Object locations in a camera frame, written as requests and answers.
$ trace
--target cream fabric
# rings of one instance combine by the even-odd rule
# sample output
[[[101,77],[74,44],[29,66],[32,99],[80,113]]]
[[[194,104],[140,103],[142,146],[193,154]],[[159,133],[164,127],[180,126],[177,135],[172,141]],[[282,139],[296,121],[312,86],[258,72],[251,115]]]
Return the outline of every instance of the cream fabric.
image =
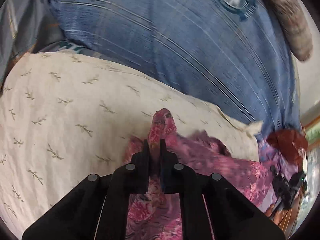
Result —
[[[206,130],[233,157],[258,160],[262,123],[247,126],[117,63],[70,51],[22,57],[0,98],[0,215],[9,229],[21,238],[88,174],[112,173],[129,137],[145,138],[163,107],[181,135]]]

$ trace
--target blue blanket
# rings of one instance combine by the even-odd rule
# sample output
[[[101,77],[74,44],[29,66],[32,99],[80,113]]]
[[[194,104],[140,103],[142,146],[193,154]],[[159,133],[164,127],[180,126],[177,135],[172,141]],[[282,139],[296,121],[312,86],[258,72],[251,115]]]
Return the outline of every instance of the blue blanket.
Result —
[[[66,37],[244,123],[300,128],[291,53],[262,0],[49,0]]]

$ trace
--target red brown cloth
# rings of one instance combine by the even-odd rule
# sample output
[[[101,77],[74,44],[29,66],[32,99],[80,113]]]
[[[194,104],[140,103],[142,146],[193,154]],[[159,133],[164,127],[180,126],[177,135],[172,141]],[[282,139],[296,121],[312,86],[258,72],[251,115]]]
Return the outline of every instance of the red brown cloth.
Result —
[[[308,141],[296,130],[281,129],[270,133],[267,143],[280,150],[289,164],[300,165],[306,155]]]

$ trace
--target pink floral fabric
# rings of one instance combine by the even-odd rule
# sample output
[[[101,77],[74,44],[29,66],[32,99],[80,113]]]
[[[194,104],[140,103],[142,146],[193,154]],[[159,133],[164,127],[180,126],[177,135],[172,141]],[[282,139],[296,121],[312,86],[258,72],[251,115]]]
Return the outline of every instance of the pink floral fabric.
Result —
[[[168,151],[176,153],[179,162],[200,174],[220,173],[256,206],[260,205],[271,186],[273,177],[269,168],[273,161],[258,163],[233,159],[225,145],[209,137],[205,131],[198,131],[189,138],[182,137],[177,133],[171,113],[165,108],[153,116],[147,138],[155,162],[159,161],[160,139],[165,139]],[[130,162],[132,155],[142,150],[142,145],[143,140],[132,137],[124,162]],[[126,239],[182,239],[179,195],[163,194],[156,175],[150,177],[145,195],[130,196]]]

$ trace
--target gray fabric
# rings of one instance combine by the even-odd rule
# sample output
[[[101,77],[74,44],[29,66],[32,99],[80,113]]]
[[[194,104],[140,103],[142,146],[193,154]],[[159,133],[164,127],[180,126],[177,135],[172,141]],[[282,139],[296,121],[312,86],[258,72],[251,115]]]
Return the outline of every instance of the gray fabric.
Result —
[[[26,52],[63,41],[47,0],[6,0],[0,8],[0,86]]]

